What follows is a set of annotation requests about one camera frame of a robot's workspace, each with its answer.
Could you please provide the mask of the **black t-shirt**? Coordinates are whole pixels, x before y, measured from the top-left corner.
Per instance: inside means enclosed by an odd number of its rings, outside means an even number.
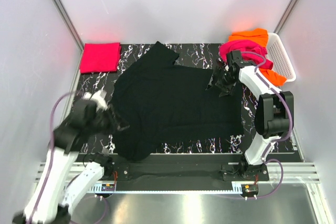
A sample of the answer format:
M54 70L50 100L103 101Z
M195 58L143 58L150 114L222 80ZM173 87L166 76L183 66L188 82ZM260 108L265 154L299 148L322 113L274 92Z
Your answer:
M224 95L211 69L177 65L178 56L157 42L117 79L111 103L129 125L113 135L120 156L140 161L163 143L243 134L241 85Z

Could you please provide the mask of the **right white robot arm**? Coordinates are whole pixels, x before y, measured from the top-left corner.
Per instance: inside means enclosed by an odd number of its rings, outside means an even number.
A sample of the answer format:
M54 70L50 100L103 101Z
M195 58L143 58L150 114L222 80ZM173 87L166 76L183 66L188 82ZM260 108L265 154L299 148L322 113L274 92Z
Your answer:
M246 152L242 155L232 176L253 180L265 172L266 157L275 143L287 140L293 128L294 98L290 91L283 92L260 72L262 64L244 60L243 52L233 50L227 53L228 67L217 67L208 87L220 90L220 96L232 95L238 83L244 84L257 99L254 118L256 134Z

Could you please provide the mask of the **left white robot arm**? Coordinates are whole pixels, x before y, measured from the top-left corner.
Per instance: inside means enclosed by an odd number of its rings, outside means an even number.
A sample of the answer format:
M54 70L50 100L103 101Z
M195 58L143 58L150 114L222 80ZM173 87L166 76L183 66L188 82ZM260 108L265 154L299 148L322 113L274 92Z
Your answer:
M96 153L80 174L66 182L82 144L90 136L119 133L129 127L113 106L107 105L105 97L104 90L85 92L58 127L50 120L44 170L31 199L15 214L13 223L71 223L73 211L92 186L99 180L117 180L112 157Z

